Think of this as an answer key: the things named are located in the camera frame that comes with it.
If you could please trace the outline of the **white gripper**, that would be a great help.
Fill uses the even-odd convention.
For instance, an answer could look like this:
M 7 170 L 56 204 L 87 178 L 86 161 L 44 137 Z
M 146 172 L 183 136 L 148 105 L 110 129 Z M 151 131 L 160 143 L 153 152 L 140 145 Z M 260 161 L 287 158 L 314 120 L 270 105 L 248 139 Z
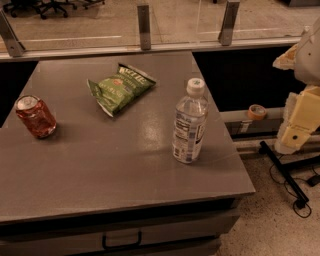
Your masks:
M 281 70 L 295 66 L 295 78 L 309 84 L 299 94 L 289 93 L 274 145 L 280 154 L 293 154 L 320 127 L 320 18 L 304 31 L 298 45 L 277 57 L 272 66 Z

